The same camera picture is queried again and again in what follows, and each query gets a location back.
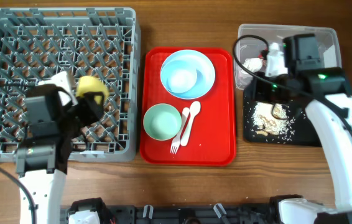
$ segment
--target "plastic container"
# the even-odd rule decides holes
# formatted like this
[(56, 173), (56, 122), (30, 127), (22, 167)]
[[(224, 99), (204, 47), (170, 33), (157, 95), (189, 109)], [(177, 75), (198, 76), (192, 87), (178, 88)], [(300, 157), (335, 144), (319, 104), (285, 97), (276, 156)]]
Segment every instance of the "plastic container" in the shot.
[[(286, 25), (267, 25), (267, 24), (242, 24), (238, 29), (238, 37), (252, 34), (265, 38), (268, 43), (276, 42), (282, 45), (282, 39), (297, 34), (313, 33), (318, 43), (318, 51), (323, 59), (324, 67), (342, 67), (340, 49), (336, 32), (331, 28), (305, 27), (305, 26), (286, 26)], [(266, 45), (260, 40), (247, 38), (237, 43), (238, 60), (243, 64), (247, 58), (257, 58), (261, 50)], [(237, 88), (245, 89), (252, 81), (252, 76), (241, 72), (241, 68), (234, 62), (234, 75)]]
[[(141, 30), (131, 8), (0, 9), (0, 83), (36, 84), (68, 71), (100, 78), (110, 96), (100, 122), (83, 128), (82, 162), (130, 161), (136, 155), (137, 73)], [(27, 122), (23, 88), (0, 89), (0, 162), (13, 161)], [(83, 138), (73, 147), (84, 149)]]
[(170, 153), (172, 139), (157, 141), (141, 131), (140, 153), (151, 164), (185, 166), (226, 166), (236, 155), (234, 116), (233, 59), (223, 49), (193, 48), (206, 55), (215, 68), (215, 82), (209, 92), (195, 100), (183, 100), (172, 96), (161, 84), (160, 70), (165, 59), (183, 50), (158, 47), (146, 55), (142, 117), (158, 103), (174, 106), (179, 113), (184, 107), (198, 100), (200, 113), (195, 117), (186, 146), (180, 146), (177, 154)]

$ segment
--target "fork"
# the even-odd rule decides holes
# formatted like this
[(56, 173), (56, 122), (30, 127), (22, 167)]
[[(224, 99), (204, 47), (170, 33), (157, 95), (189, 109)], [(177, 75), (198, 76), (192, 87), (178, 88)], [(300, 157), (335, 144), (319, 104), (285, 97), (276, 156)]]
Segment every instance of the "fork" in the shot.
[(177, 150), (180, 146), (180, 136), (182, 135), (182, 131), (184, 128), (184, 124), (186, 123), (186, 120), (188, 118), (188, 114), (190, 113), (189, 108), (184, 108), (182, 111), (182, 127), (180, 128), (180, 131), (176, 134), (176, 137), (172, 140), (172, 145), (170, 146), (170, 153), (171, 154), (176, 154)]

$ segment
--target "dish rack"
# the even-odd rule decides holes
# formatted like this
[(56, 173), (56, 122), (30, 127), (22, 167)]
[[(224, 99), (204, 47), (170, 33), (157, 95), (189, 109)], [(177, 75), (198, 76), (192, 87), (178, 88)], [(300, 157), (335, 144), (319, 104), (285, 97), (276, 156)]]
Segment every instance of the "dish rack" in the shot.
[[(0, 84), (36, 85), (67, 71), (108, 87), (104, 116), (73, 139), (70, 160), (133, 160), (137, 138), (137, 73), (141, 30), (131, 8), (0, 8)], [(14, 160), (28, 111), (25, 87), (0, 88), (0, 162)]]

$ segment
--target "white spoon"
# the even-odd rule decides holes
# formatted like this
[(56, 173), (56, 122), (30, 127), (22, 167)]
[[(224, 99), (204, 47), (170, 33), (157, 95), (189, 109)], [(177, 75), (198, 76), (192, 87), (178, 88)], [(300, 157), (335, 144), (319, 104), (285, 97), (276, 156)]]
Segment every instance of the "white spoon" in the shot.
[(194, 117), (200, 112), (201, 103), (198, 101), (194, 101), (190, 106), (190, 119), (188, 120), (188, 124), (186, 130), (184, 130), (182, 142), (180, 143), (182, 146), (186, 146), (188, 143), (188, 139), (190, 138), (191, 128), (193, 126)]

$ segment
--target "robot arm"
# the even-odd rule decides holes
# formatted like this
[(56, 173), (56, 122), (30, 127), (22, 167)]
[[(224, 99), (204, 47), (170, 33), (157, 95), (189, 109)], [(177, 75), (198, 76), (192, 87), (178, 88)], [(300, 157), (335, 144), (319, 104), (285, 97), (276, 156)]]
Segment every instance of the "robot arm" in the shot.
[[(340, 108), (349, 109), (347, 120), (352, 127), (352, 96), (339, 93), (327, 95), (326, 98)], [(338, 216), (350, 212), (352, 216), (352, 138), (337, 115), (324, 104), (313, 100), (305, 111), (321, 140), (331, 170), (336, 209), (308, 202), (304, 198), (285, 199), (278, 204), (280, 221), (285, 224), (321, 223), (322, 217), (318, 217), (318, 213)]]
[[(71, 140), (81, 134), (82, 127), (101, 119), (104, 99), (109, 94), (94, 77), (80, 78), (76, 98), (72, 85), (73, 80), (67, 72), (61, 72), (51, 80), (39, 83), (25, 98), (32, 137), (23, 140), (16, 151), (16, 172), (34, 199), (38, 224), (60, 222)], [(24, 192), (20, 192), (20, 223), (30, 224), (30, 204)], [(81, 214), (75, 206), (69, 222), (77, 223), (82, 215), (89, 223), (103, 223), (98, 212), (83, 212)]]
[[(266, 70), (268, 80), (304, 91), (315, 98), (285, 89), (267, 97), (281, 102), (294, 99), (305, 105), (305, 112), (320, 138), (331, 170), (336, 199), (336, 210), (303, 198), (280, 200), (277, 202), (278, 221), (285, 224), (323, 223), (324, 216), (318, 214), (327, 213), (325, 219), (328, 222), (343, 223), (336, 221), (337, 217), (346, 215), (350, 216), (346, 223), (352, 223), (352, 132), (345, 127), (347, 122), (352, 130), (352, 91), (345, 74), (341, 68), (322, 67), (314, 35), (288, 37), (284, 39), (284, 53), (272, 44), (268, 55), (272, 65), (268, 68), (271, 72)], [(288, 74), (283, 74), (285, 68), (288, 68)]]

